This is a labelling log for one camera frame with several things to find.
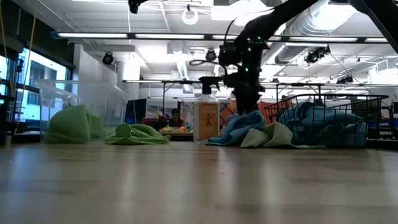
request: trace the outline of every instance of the wire basket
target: wire basket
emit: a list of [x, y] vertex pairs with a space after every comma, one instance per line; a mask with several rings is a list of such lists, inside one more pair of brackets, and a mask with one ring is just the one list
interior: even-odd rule
[[369, 124], [378, 129], [384, 95], [304, 94], [264, 107], [267, 124], [293, 132], [292, 144], [364, 147]]

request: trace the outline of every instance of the person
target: person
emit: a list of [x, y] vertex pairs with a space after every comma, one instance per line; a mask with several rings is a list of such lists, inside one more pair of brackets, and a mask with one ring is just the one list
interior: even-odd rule
[[286, 95], [283, 95], [282, 96], [282, 101], [284, 101], [284, 106], [286, 107], [286, 108], [282, 108], [282, 109], [288, 109], [288, 108], [290, 108], [290, 107], [292, 107], [292, 100], [287, 100], [289, 97], [288, 96], [286, 96]]
[[169, 126], [175, 128], [184, 127], [184, 121], [180, 119], [180, 112], [177, 108], [172, 110], [172, 118], [169, 120]]

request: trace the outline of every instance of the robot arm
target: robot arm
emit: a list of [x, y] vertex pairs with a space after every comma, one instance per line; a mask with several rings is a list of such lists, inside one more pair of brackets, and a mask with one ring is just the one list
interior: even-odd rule
[[[257, 109], [262, 51], [268, 49], [268, 40], [284, 23], [306, 10], [317, 0], [288, 0], [274, 10], [248, 22], [234, 42], [220, 46], [219, 63], [222, 66], [237, 65], [238, 72], [224, 76], [224, 84], [234, 88], [238, 113], [250, 113]], [[393, 0], [334, 0], [350, 4], [359, 12], [367, 14], [380, 29], [394, 50], [398, 52], [398, 7]]]

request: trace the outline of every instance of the black cable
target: black cable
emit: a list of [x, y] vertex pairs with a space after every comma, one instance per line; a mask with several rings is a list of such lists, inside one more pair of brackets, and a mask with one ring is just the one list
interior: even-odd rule
[[227, 71], [226, 67], [224, 65], [220, 65], [218, 62], [210, 62], [210, 61], [202, 60], [202, 59], [195, 59], [195, 60], [192, 60], [192, 61], [189, 62], [189, 64], [192, 65], [192, 66], [202, 65], [204, 63], [212, 63], [212, 64], [215, 64], [215, 65], [219, 65], [219, 66], [223, 67], [225, 75], [228, 75], [228, 71]]
[[[274, 10], [274, 7], [271, 8], [271, 9], [267, 9], [267, 10], [263, 10], [263, 11], [258, 11], [258, 12], [247, 12], [247, 13], [241, 15], [241, 16], [245, 16], [245, 15], [249, 15], [249, 14], [254, 14], [254, 13], [268, 12], [268, 11], [271, 11], [271, 10]], [[234, 23], [234, 21], [235, 21], [238, 17], [239, 17], [239, 16], [235, 17], [235, 19], [233, 19], [233, 20], [229, 23], [228, 28], [227, 28], [227, 30], [226, 30], [226, 32], [225, 32], [225, 36], [224, 36], [224, 44], [225, 44], [225, 42], [226, 42], [226, 36], [228, 36], [228, 32], [229, 32], [229, 29], [230, 29], [231, 26], [232, 26], [232, 23]]]
[[225, 36], [224, 36], [224, 44], [225, 44], [225, 42], [226, 42], [226, 36], [228, 35], [229, 29], [231, 28], [232, 23], [234, 23], [234, 21], [235, 21], [237, 18], [238, 18], [238, 17], [235, 17], [235, 19], [233, 19], [233, 20], [229, 23], [229, 25], [228, 25], [228, 28], [227, 28], [227, 30], [226, 30], [226, 32], [225, 32]]

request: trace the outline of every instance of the light green towel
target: light green towel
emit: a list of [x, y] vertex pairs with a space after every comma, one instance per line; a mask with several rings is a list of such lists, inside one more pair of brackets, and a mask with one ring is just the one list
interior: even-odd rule
[[297, 149], [324, 149], [325, 146], [294, 146], [292, 145], [293, 133], [291, 130], [278, 123], [265, 126], [262, 130], [250, 129], [244, 138], [242, 148], [257, 147], [285, 147]]
[[72, 106], [52, 116], [45, 143], [83, 144], [90, 139], [104, 137], [103, 120], [95, 116], [86, 105]]
[[144, 124], [121, 124], [115, 133], [106, 138], [106, 144], [136, 145], [136, 144], [165, 144], [170, 136], [163, 136], [153, 127]]

